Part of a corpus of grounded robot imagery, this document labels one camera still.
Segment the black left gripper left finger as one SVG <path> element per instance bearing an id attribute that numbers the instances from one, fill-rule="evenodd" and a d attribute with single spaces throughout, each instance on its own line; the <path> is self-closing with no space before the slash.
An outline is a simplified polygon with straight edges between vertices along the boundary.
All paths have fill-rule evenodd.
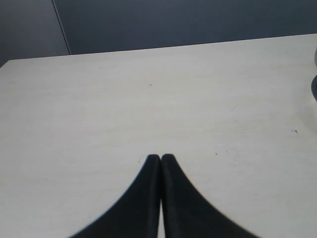
<path id="1" fill-rule="evenodd" d="M 156 238 L 161 198 L 161 163 L 149 155 L 125 193 L 74 238 Z"/>

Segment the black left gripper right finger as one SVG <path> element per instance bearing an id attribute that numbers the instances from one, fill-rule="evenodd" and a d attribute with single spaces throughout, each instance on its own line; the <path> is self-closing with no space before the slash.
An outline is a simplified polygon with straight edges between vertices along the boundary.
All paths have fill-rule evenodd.
<path id="1" fill-rule="evenodd" d="M 192 185 L 172 154 L 161 158 L 162 210 L 167 238 L 255 238 L 213 207 Z"/>

